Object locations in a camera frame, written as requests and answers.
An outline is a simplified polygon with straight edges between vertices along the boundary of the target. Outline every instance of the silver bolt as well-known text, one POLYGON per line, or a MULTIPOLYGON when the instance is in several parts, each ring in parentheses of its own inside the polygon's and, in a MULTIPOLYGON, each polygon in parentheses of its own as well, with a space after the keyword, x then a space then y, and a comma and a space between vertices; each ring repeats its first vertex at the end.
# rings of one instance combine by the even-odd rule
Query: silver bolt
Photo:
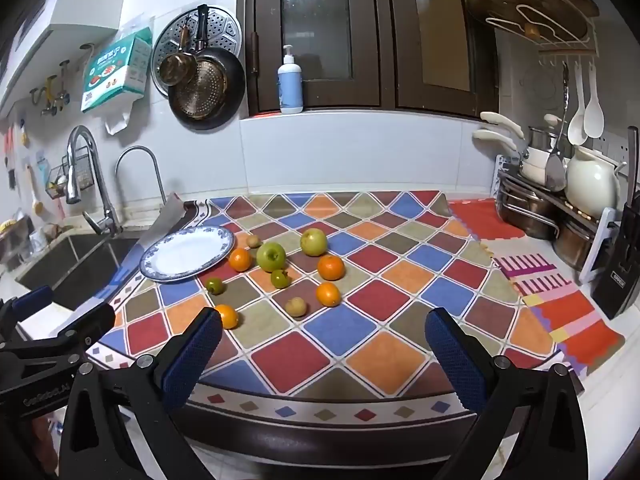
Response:
POLYGON ((144 354, 144 355, 141 355, 139 358, 136 359, 136 364, 140 368, 147 368, 147 367, 151 366, 151 363, 153 363, 153 361, 154 361, 154 357, 152 355, 144 354))
POLYGON ((556 363, 552 366, 554 372, 560 376, 565 376, 569 373, 569 370, 562 363, 556 363))
POLYGON ((91 370, 94 369, 94 366, 91 363, 82 363, 78 368, 80 375, 87 375, 91 370))
POLYGON ((494 364, 498 368, 501 368, 502 370, 506 370, 511 366, 511 361, 509 361, 509 359, 504 355, 497 355, 496 357, 494 357, 494 364))

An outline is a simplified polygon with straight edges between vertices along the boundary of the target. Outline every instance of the green tissue package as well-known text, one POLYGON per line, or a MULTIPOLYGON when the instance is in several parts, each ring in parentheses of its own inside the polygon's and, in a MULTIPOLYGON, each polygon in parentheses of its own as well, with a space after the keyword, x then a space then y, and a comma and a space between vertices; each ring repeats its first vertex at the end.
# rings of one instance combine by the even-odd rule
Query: green tissue package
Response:
POLYGON ((145 94, 151 50, 151 30, 145 27, 110 44, 91 60, 81 110, 95 110, 111 135, 127 126, 133 102, 145 94))

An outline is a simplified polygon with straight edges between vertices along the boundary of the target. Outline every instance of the blue gripper pad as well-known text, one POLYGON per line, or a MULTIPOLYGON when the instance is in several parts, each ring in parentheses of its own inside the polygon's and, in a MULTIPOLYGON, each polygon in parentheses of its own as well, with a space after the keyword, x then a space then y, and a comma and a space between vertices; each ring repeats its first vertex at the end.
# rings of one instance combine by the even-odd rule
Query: blue gripper pad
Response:
POLYGON ((41 311, 53 301, 53 291, 47 285, 43 285, 20 298, 16 298, 12 303, 15 319, 24 321, 36 312, 41 311))
POLYGON ((491 356, 441 307, 427 314, 424 335, 462 405, 481 413, 495 386, 491 356))
POLYGON ((162 390, 162 404, 170 412, 187 402, 204 367, 222 338, 222 318, 205 307, 187 329, 174 336, 158 354, 155 382, 162 390))

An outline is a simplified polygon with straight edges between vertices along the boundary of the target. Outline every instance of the double basin sink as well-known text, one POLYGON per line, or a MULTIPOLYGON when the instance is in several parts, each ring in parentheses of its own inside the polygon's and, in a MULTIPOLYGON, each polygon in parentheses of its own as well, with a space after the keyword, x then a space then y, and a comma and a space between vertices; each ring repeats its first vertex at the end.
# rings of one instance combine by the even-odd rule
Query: double basin sink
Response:
POLYGON ((124 231, 115 238, 97 234, 67 236, 17 281, 30 290, 49 285, 55 303, 75 310, 109 284, 141 234, 124 231))

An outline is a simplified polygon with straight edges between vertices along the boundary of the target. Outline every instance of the orange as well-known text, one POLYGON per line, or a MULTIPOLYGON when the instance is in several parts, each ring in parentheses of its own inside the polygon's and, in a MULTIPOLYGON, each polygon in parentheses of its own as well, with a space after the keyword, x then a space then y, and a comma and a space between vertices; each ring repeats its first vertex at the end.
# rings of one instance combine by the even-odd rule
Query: orange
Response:
POLYGON ((222 328, 231 329, 235 328, 238 324, 238 313, 228 305, 216 305, 215 309, 222 318, 222 328))
POLYGON ((246 249, 234 249, 229 255, 229 265, 238 272, 244 272, 251 267, 251 260, 251 253, 246 249))
POLYGON ((318 260, 318 273, 324 280, 339 280, 344 276, 344 263, 339 256, 325 254, 318 260))
POLYGON ((324 306, 336 306, 342 299, 340 290, 333 283, 324 282, 316 288, 316 298, 324 306))

